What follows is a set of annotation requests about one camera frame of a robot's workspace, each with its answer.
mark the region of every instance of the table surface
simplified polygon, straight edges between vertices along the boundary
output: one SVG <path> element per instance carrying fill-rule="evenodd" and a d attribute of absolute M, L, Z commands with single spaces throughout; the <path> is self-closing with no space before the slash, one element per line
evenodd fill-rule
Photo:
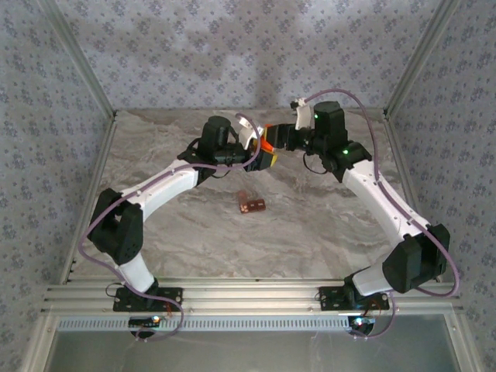
<path fill-rule="evenodd" d="M 243 110 L 260 123 L 294 122 L 290 110 Z M 170 165 L 211 115 L 231 119 L 232 110 L 139 110 L 119 112 L 98 189 L 120 191 Z M 351 140 L 371 153 L 365 120 L 346 113 Z M 374 122 L 381 172 L 403 195 L 391 146 Z M 302 153 L 278 152 L 270 170 L 231 172 L 208 179 L 155 211 L 144 226 L 142 253 L 157 277 L 328 277 L 341 278 L 372 264 L 390 249 L 371 213 L 331 175 L 306 170 Z M 319 168 L 319 159 L 308 165 Z M 241 214 L 236 193 L 265 199 L 267 210 Z M 87 241 L 85 249 L 108 260 Z M 105 269 L 77 253 L 74 274 L 101 275 Z"/>

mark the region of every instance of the patterned wallpaper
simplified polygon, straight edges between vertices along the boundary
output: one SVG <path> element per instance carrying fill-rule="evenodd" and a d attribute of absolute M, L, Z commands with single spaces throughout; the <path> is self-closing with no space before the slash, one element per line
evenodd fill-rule
<path fill-rule="evenodd" d="M 0 370 L 67 257 L 106 117 L 35 0 L 0 2 Z"/>
<path fill-rule="evenodd" d="M 115 109 L 265 108 L 330 87 L 383 107 L 439 0 L 57 3 Z"/>
<path fill-rule="evenodd" d="M 466 0 L 394 118 L 433 222 L 447 225 L 461 294 L 496 370 L 496 3 Z"/>

